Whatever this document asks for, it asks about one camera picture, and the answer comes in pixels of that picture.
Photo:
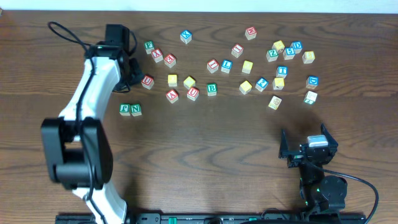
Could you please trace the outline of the yellow block plain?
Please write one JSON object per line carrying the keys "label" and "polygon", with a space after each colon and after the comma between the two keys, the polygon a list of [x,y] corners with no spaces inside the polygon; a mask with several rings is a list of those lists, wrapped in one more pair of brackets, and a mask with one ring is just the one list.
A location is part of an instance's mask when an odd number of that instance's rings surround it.
{"label": "yellow block plain", "polygon": [[169,87],[178,86],[178,76],[177,76],[177,74],[169,74],[168,75],[168,85],[169,85]]}

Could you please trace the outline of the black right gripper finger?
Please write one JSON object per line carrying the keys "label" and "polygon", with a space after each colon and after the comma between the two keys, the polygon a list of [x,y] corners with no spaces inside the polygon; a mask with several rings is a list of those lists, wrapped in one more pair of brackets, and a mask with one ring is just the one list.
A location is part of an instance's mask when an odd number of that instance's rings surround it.
{"label": "black right gripper finger", "polygon": [[279,159],[292,158],[292,153],[289,151],[289,145],[285,135],[285,130],[281,130],[281,140],[279,148]]}
{"label": "black right gripper finger", "polygon": [[328,132],[326,126],[323,123],[321,124],[320,129],[321,129],[321,133],[326,137],[326,140],[328,141],[328,145],[330,147],[337,148],[338,147],[338,143],[332,137],[332,135]]}

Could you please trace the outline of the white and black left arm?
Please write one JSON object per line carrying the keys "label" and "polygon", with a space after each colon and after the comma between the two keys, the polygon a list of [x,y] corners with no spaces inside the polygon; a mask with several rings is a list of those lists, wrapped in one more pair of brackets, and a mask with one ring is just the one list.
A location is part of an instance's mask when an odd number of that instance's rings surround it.
{"label": "white and black left arm", "polygon": [[102,120],[112,92],[128,86],[130,65],[124,47],[92,45],[72,99],[40,127],[50,179],[80,197],[96,223],[129,221],[127,203],[111,180],[113,155]]}

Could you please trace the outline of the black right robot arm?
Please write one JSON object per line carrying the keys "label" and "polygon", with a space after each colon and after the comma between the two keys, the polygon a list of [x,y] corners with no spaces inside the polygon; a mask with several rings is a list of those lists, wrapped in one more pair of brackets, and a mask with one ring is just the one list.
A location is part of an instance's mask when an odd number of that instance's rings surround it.
{"label": "black right robot arm", "polygon": [[309,136],[296,151],[289,150],[285,131],[281,134],[279,158],[287,160],[287,167],[299,168],[300,195],[306,202],[304,217],[322,213],[338,213],[345,208],[348,184],[344,178],[325,175],[323,166],[335,156],[338,143],[324,125],[321,134]]}

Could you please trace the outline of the green B block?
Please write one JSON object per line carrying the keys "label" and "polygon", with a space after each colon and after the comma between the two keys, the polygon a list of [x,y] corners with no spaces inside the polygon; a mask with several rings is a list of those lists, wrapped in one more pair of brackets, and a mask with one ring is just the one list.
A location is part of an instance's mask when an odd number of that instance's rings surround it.
{"label": "green B block", "polygon": [[209,83],[206,85],[207,95],[208,96],[216,96],[218,92],[217,84]]}

